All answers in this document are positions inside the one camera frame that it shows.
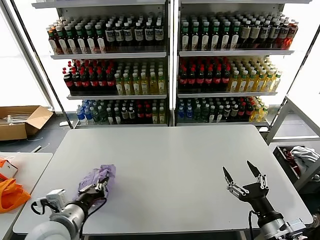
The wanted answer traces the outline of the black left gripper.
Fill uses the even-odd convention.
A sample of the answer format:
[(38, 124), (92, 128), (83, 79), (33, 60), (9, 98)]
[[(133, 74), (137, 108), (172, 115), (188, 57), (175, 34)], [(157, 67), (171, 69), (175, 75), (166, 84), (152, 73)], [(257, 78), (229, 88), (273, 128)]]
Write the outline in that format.
[(78, 190), (78, 195), (75, 200), (72, 201), (72, 204), (78, 206), (85, 206), (90, 208), (97, 201), (102, 201), (106, 199), (105, 193), (108, 193), (108, 182), (110, 175), (98, 177), (96, 184), (87, 185), (80, 190)]

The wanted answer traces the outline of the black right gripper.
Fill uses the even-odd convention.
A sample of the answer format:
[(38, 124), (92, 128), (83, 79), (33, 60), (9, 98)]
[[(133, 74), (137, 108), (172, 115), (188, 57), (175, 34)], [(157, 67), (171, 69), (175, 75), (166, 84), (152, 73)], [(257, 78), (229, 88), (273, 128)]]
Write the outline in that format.
[(254, 212), (259, 213), (260, 216), (266, 216), (268, 213), (275, 212), (267, 199), (269, 192), (267, 175), (262, 174), (250, 161), (247, 160), (246, 162), (253, 176), (256, 178), (256, 182), (241, 187), (234, 182), (227, 169), (223, 166), (222, 169), (227, 182), (227, 190), (239, 198), (240, 201), (249, 203)]

